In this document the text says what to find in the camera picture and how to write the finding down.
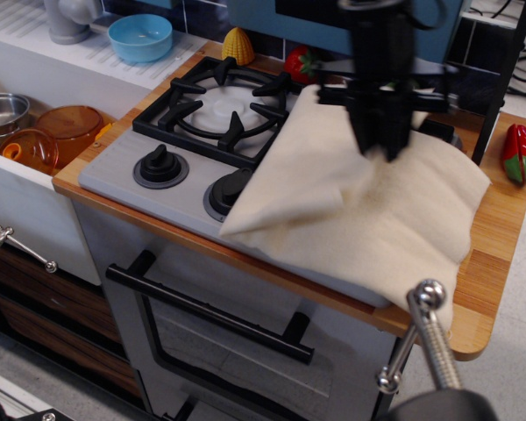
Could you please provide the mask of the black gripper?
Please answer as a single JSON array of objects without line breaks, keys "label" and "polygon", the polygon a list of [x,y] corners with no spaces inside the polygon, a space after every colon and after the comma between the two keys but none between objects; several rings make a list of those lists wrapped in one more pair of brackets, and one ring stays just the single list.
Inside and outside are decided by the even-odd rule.
[{"label": "black gripper", "polygon": [[320,104],[347,108],[359,150],[380,146],[381,118],[387,113],[387,160],[409,143],[414,111],[447,112],[457,106],[450,92],[458,70],[442,63],[443,54],[423,58],[416,34],[444,29],[445,17],[424,22],[417,17],[344,17],[351,57],[316,64]]}]

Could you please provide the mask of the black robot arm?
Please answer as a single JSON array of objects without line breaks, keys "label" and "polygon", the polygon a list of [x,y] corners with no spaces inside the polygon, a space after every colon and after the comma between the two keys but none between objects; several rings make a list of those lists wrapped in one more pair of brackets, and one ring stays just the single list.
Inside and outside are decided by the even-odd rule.
[{"label": "black robot arm", "polygon": [[346,108],[362,154],[379,148],[393,161],[407,147],[415,112],[447,113],[455,67],[416,56],[417,20],[410,1],[340,1],[352,57],[319,62],[320,104]]}]

